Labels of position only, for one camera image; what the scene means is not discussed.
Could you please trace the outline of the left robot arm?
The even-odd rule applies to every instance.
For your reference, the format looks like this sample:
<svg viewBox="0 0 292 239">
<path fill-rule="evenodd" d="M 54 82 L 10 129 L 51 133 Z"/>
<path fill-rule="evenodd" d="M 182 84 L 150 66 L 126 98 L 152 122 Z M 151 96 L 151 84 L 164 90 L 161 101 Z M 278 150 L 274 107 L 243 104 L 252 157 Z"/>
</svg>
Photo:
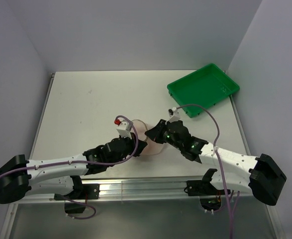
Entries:
<svg viewBox="0 0 292 239">
<path fill-rule="evenodd" d="M 138 157 L 147 142 L 135 136 L 118 137 L 84 153 L 60 159 L 27 160 L 20 154 L 0 168 L 0 204 L 17 202 L 35 194 L 82 196 L 81 176 L 105 172 L 109 167 Z"/>
</svg>

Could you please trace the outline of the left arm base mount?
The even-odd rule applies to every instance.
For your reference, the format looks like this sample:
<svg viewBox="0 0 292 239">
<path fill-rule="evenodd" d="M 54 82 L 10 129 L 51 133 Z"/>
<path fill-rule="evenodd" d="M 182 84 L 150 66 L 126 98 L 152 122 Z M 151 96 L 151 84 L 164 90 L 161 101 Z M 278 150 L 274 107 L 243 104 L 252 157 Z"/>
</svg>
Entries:
<svg viewBox="0 0 292 239">
<path fill-rule="evenodd" d="M 85 219 L 95 216 L 97 213 L 94 206 L 88 205 L 88 200 L 96 200 L 99 197 L 99 184 L 83 184 L 78 189 L 73 189 L 66 195 L 54 194 L 54 201 L 66 201 L 64 211 L 67 216 L 75 219 Z M 91 209 L 93 214 L 90 216 L 79 217 L 86 209 Z"/>
</svg>

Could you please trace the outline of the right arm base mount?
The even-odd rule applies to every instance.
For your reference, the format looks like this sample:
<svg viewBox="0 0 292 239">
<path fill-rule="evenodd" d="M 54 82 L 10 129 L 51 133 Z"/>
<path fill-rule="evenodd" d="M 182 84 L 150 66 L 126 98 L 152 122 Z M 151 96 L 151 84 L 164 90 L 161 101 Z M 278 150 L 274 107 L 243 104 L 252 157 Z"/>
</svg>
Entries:
<svg viewBox="0 0 292 239">
<path fill-rule="evenodd" d="M 221 207 L 220 192 L 210 183 L 202 180 L 189 180 L 186 182 L 184 192 L 188 196 L 211 196 L 211 198 L 200 199 L 201 206 L 207 211 L 216 211 Z"/>
</svg>

